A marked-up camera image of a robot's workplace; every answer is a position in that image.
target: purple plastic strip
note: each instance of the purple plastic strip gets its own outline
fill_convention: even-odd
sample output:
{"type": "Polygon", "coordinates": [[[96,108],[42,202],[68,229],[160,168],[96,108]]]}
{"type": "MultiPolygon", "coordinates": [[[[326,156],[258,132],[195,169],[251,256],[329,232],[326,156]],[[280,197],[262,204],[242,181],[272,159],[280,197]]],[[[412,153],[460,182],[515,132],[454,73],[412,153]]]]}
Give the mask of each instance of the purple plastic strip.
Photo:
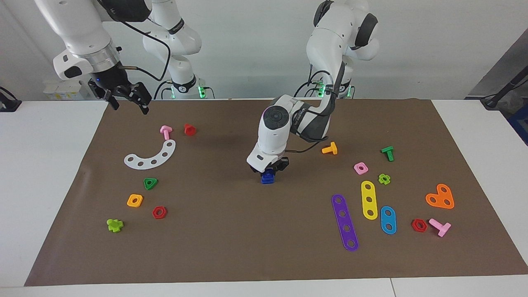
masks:
{"type": "Polygon", "coordinates": [[[339,232],[341,233],[343,246],[350,252],[357,250],[359,248],[359,242],[357,241],[356,231],[352,224],[352,218],[348,213],[345,198],[339,194],[333,195],[332,206],[334,207],[335,218],[339,232]]]}

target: green triangular piece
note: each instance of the green triangular piece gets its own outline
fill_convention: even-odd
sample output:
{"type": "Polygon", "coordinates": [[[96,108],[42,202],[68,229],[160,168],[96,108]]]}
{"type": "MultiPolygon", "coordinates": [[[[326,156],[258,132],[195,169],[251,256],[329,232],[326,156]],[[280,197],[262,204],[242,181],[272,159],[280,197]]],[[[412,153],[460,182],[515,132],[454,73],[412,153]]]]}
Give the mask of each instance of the green triangular piece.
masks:
{"type": "Polygon", "coordinates": [[[143,185],[145,189],[151,190],[158,183],[158,179],[145,178],[143,180],[143,185]]]}

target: white curved piece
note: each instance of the white curved piece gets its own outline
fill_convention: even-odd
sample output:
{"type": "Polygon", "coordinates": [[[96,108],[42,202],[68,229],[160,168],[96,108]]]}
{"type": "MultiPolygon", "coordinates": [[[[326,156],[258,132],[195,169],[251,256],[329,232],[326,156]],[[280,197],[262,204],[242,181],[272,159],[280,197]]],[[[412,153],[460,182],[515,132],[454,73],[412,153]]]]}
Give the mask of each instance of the white curved piece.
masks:
{"type": "Polygon", "coordinates": [[[174,153],[176,149],[176,142],[169,139],[163,143],[162,150],[155,156],[144,159],[138,157],[136,154],[130,154],[125,157],[125,164],[137,170],[147,170],[160,166],[165,163],[174,153]]]}

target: toy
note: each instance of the toy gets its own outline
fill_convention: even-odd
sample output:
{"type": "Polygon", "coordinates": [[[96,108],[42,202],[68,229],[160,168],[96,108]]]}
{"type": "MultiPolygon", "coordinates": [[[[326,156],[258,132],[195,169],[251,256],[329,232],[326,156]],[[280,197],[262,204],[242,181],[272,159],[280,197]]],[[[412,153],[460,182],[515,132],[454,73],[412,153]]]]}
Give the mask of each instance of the toy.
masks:
{"type": "Polygon", "coordinates": [[[361,183],[361,202],[365,218],[369,220],[377,219],[378,204],[376,202],[376,189],[374,184],[368,180],[361,183]]]}
{"type": "Polygon", "coordinates": [[[155,219],[163,219],[167,215],[167,209],[164,206],[156,206],[152,215],[155,219]]]}
{"type": "Polygon", "coordinates": [[[193,136],[194,134],[196,134],[196,128],[191,124],[185,124],[183,125],[183,132],[187,136],[193,136]]]}
{"type": "Polygon", "coordinates": [[[417,232],[425,232],[427,231],[427,224],[422,219],[414,219],[411,223],[412,228],[417,232]]]}
{"type": "Polygon", "coordinates": [[[128,197],[127,205],[130,207],[139,207],[141,206],[141,202],[143,202],[143,196],[139,194],[132,194],[130,197],[128,197]]]}
{"type": "Polygon", "coordinates": [[[335,142],[330,142],[330,146],[329,147],[325,147],[321,150],[323,152],[323,154],[326,154],[326,153],[333,153],[334,155],[337,155],[337,146],[335,145],[335,142]]]}
{"type": "Polygon", "coordinates": [[[169,140],[169,139],[171,139],[171,138],[168,136],[168,134],[169,134],[170,132],[172,132],[172,128],[171,128],[171,127],[163,125],[163,126],[161,127],[161,129],[159,129],[159,132],[160,132],[161,134],[163,134],[163,137],[165,138],[165,140],[169,140]]]}
{"type": "Polygon", "coordinates": [[[360,162],[360,163],[354,165],[354,170],[355,170],[359,175],[361,175],[361,174],[363,174],[363,173],[366,173],[366,172],[369,170],[369,168],[365,165],[365,163],[360,162]]]}
{"type": "Polygon", "coordinates": [[[380,176],[378,177],[379,177],[378,181],[384,185],[388,185],[389,183],[391,183],[391,177],[384,173],[380,174],[380,176]]]}
{"type": "Polygon", "coordinates": [[[352,218],[350,217],[350,213],[348,213],[345,198],[339,194],[333,195],[332,206],[334,207],[335,219],[337,220],[343,246],[350,252],[357,250],[359,248],[359,242],[357,241],[354,225],[352,224],[352,218]]]}
{"type": "Polygon", "coordinates": [[[124,161],[125,164],[132,169],[152,169],[165,163],[172,156],[175,149],[176,142],[172,139],[169,139],[163,143],[161,151],[153,157],[144,159],[138,157],[136,154],[130,154],[125,157],[124,161]]]}
{"type": "Polygon", "coordinates": [[[389,235],[393,235],[398,230],[396,226],[396,212],[390,206],[381,208],[381,229],[389,235]]]}
{"type": "Polygon", "coordinates": [[[121,231],[121,228],[123,228],[125,224],[123,224],[123,221],[120,220],[108,219],[106,221],[106,225],[108,225],[108,231],[117,233],[121,231]]]}
{"type": "Polygon", "coordinates": [[[450,223],[445,223],[444,225],[442,225],[435,219],[430,219],[429,223],[433,227],[438,229],[438,231],[439,231],[438,232],[438,236],[440,236],[440,237],[443,237],[446,234],[447,230],[449,230],[449,228],[451,228],[451,224],[450,223]]]}
{"type": "Polygon", "coordinates": [[[381,149],[382,153],[387,154],[387,158],[389,159],[389,162],[394,161],[394,155],[392,155],[392,151],[394,151],[394,148],[392,146],[387,146],[386,148],[381,149]]]}
{"type": "Polygon", "coordinates": [[[426,195],[427,204],[447,209],[455,207],[455,200],[451,194],[451,189],[447,185],[439,183],[436,186],[436,190],[438,194],[429,193],[426,195]]]}
{"type": "Polygon", "coordinates": [[[143,185],[147,191],[152,190],[152,188],[158,184],[158,179],[155,178],[145,178],[143,180],[143,185]]]}
{"type": "Polygon", "coordinates": [[[275,182],[275,171],[271,168],[266,169],[262,174],[260,181],[262,184],[270,184],[275,182]]]}

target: red plastic piece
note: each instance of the red plastic piece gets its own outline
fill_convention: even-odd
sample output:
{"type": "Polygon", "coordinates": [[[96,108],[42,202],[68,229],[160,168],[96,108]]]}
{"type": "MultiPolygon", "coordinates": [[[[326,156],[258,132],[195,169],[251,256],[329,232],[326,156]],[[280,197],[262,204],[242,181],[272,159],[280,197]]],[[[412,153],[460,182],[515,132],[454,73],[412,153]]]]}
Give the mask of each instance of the red plastic piece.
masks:
{"type": "Polygon", "coordinates": [[[196,128],[191,124],[185,124],[183,125],[183,132],[185,132],[185,135],[187,136],[193,136],[196,134],[196,128]]]}
{"type": "Polygon", "coordinates": [[[167,215],[167,209],[164,206],[156,206],[152,215],[155,219],[163,219],[167,215]]]}
{"type": "Polygon", "coordinates": [[[418,231],[418,232],[425,232],[427,230],[427,224],[422,219],[414,219],[414,220],[412,220],[412,224],[411,225],[412,225],[412,228],[415,231],[418,231]]]}

